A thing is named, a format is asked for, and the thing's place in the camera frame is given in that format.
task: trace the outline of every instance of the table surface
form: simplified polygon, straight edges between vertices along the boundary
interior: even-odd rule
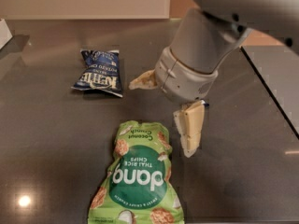
[[[246,46],[242,49],[299,137],[299,56],[285,46]]]
[[[187,223],[299,221],[299,142],[244,54],[220,68],[201,149],[187,159],[159,90],[129,91],[152,69],[180,20],[7,21],[0,50],[0,222],[86,223],[126,120],[158,121],[173,146],[171,183]],[[71,90],[80,49],[119,49],[123,98]],[[30,208],[18,198],[32,197]]]

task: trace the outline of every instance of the kettle chips bag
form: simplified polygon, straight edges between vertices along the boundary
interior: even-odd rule
[[[82,49],[86,70],[74,84],[80,91],[99,90],[122,97],[119,52]]]

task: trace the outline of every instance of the gray robot arm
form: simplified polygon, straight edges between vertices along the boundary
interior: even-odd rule
[[[250,29],[284,42],[299,53],[299,0],[194,0],[155,69],[130,84],[130,89],[160,88],[182,105],[175,112],[185,155],[198,148],[205,98],[226,56],[239,47]]]

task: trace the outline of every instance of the chip bag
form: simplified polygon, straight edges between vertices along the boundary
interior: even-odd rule
[[[89,224],[183,224],[178,196],[169,183],[172,151],[160,123],[127,121],[115,139],[114,161],[93,198]]]
[[[72,87],[80,91],[100,90],[122,97],[119,52],[82,49],[87,69]]]

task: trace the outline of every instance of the dang logo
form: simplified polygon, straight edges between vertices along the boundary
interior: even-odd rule
[[[150,147],[130,147],[110,177],[110,198],[132,209],[157,205],[167,191],[164,161],[158,158]]]

